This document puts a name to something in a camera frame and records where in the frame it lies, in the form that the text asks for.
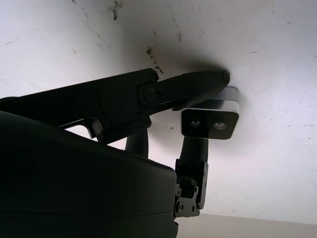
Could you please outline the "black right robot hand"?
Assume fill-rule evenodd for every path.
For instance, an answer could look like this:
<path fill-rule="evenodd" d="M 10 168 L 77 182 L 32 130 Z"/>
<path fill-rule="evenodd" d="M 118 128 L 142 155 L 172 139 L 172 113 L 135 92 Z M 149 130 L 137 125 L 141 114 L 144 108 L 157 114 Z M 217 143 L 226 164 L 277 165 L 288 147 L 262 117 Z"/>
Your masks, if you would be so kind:
<path fill-rule="evenodd" d="M 226 71 L 159 80 L 148 68 L 0 101 L 3 238 L 174 238 L 205 204 L 207 121 L 175 169 L 148 157 L 151 115 L 223 91 Z"/>

